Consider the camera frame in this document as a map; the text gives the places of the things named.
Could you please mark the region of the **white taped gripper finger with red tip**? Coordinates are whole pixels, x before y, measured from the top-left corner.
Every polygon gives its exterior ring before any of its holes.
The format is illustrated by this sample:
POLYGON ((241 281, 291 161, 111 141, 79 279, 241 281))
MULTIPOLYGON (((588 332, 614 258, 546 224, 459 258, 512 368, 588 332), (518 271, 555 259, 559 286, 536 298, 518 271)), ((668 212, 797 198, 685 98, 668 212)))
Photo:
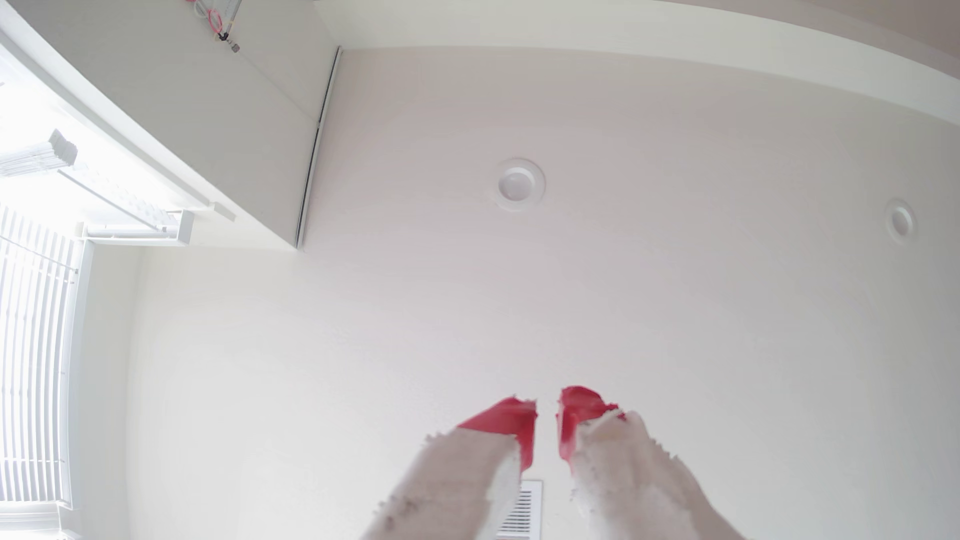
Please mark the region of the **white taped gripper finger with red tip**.
POLYGON ((429 437, 363 539, 496 539, 532 465, 534 399, 510 397, 429 437))
POLYGON ((558 453, 589 539, 743 539, 637 412, 583 386, 558 404, 558 453))

